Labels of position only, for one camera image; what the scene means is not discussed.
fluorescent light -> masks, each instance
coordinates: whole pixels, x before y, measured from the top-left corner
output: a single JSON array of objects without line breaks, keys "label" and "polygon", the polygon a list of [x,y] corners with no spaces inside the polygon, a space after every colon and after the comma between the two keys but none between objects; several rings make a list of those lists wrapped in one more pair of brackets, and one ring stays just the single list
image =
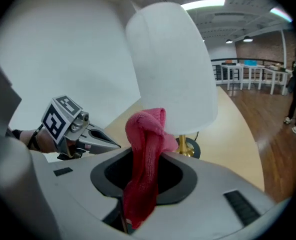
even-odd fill
[{"label": "fluorescent light", "polygon": [[195,8],[201,7],[209,7],[209,6],[223,6],[226,0],[201,0],[196,2],[190,2],[181,5],[184,10],[191,10]]},{"label": "fluorescent light", "polygon": [[249,37],[248,35],[246,35],[243,39],[243,42],[252,42],[253,38]]},{"label": "fluorescent light", "polygon": [[270,12],[284,18],[288,22],[292,22],[292,18],[290,17],[290,15],[278,8],[273,8]]}]

table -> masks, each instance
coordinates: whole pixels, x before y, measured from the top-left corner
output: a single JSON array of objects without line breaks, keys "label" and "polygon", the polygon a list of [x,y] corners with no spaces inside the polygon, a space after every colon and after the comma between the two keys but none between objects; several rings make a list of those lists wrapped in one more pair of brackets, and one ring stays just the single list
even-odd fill
[{"label": "table", "polygon": [[263,69],[264,69],[264,66],[263,65],[256,65],[256,66],[250,66],[250,65],[244,65],[244,64],[241,64],[243,65],[244,68],[246,69],[249,69],[249,85],[248,85],[248,90],[251,89],[251,81],[252,81],[252,70],[254,70],[254,80],[256,79],[256,70],[260,70],[260,79],[259,79],[259,87],[258,89],[261,90],[261,79],[262,79],[262,73],[263,73]]},{"label": "table", "polygon": [[[262,68],[270,73],[272,73],[272,85],[271,85],[271,91],[270,91],[270,94],[272,95],[273,92],[274,92],[274,86],[275,86],[275,83],[276,83],[276,74],[278,74],[278,76],[280,76],[281,74],[283,75],[282,77],[282,85],[283,85],[283,88],[282,88],[282,95],[286,95],[287,94],[287,88],[286,88],[286,85],[287,85],[287,81],[288,81],[288,74],[291,74],[291,71],[290,72],[286,72],[286,71],[279,71],[279,70],[274,70],[274,69],[270,69],[270,68],[267,68],[267,67],[264,67]],[[261,81],[262,81],[262,75],[260,75],[260,80],[259,80],[259,85],[261,86]]]},{"label": "table", "polygon": [[220,65],[221,66],[221,79],[223,83],[223,68],[228,71],[228,90],[230,89],[230,70],[239,70],[240,71],[240,89],[243,88],[243,65]]},{"label": "table", "polygon": [[276,75],[278,74],[278,79],[280,79],[280,75],[283,75],[283,89],[282,89],[282,95],[286,95],[287,92],[287,81],[288,81],[288,74],[291,74],[291,72],[286,72],[286,71],[279,71],[279,70],[274,70],[274,69],[270,69],[268,67],[265,67],[263,65],[256,65],[256,66],[250,66],[250,65],[244,65],[244,68],[249,69],[249,86],[248,89],[250,90],[251,88],[251,80],[252,80],[252,70],[260,70],[260,77],[259,77],[259,87],[258,89],[261,90],[261,84],[262,84],[262,73],[263,70],[266,70],[270,73],[272,73],[272,85],[271,85],[271,91],[270,94],[272,95],[274,92],[274,86],[275,86],[275,82],[276,82]]}]

red cloth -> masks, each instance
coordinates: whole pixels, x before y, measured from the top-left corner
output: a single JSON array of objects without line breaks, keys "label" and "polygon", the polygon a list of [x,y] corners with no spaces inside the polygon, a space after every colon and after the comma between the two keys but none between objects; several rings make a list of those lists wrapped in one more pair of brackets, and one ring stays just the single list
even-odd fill
[{"label": "red cloth", "polygon": [[161,152],[178,148],[174,137],[163,131],[165,119],[164,108],[153,108],[135,113],[126,124],[133,164],[131,181],[123,191],[123,210],[133,229],[140,226],[156,204]]}]

white table leg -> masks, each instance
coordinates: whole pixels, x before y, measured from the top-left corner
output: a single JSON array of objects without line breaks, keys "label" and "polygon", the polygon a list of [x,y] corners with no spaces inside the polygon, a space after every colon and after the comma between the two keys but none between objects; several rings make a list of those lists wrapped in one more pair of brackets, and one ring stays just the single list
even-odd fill
[{"label": "white table leg", "polygon": [[240,79],[241,79],[241,84],[240,84],[240,90],[243,89],[243,67],[240,69]]},{"label": "white table leg", "polygon": [[248,90],[251,89],[251,78],[252,78],[252,68],[249,68],[249,86],[248,86]]},{"label": "white table leg", "polygon": [[232,69],[232,84],[234,85],[234,74],[235,74],[235,68]]},{"label": "white table leg", "polygon": [[286,95],[287,94],[287,81],[288,81],[288,74],[283,74],[283,89],[282,89],[282,95]]},{"label": "white table leg", "polygon": [[221,67],[221,83],[223,84],[223,67],[220,65]]},{"label": "white table leg", "polygon": [[260,69],[260,78],[259,78],[259,90],[261,90],[261,83],[262,83],[262,71],[263,71],[263,69],[261,68]]},{"label": "white table leg", "polygon": [[271,95],[272,95],[273,92],[274,92],[274,85],[275,85],[275,83],[276,83],[276,73],[273,72],[273,73],[272,73],[272,86],[271,86],[271,92],[270,92]]},{"label": "white table leg", "polygon": [[228,90],[230,89],[230,68],[228,67]]},{"label": "white table leg", "polygon": [[268,78],[268,72],[266,71],[266,74],[264,76],[264,84],[265,85],[267,84],[267,78]]}]

black slot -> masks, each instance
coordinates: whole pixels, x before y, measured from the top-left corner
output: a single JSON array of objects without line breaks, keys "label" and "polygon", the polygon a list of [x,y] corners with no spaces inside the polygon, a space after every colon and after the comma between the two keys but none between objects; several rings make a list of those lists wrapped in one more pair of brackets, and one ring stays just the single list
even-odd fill
[{"label": "black slot", "polygon": [[58,177],[60,175],[63,175],[63,174],[67,174],[67,173],[70,173],[72,172],[73,170],[70,168],[70,167],[66,167],[66,168],[62,168],[62,169],[58,169],[58,170],[54,170],[54,174]]},{"label": "black slot", "polygon": [[260,214],[237,190],[223,194],[243,226],[247,226],[260,217]]}]

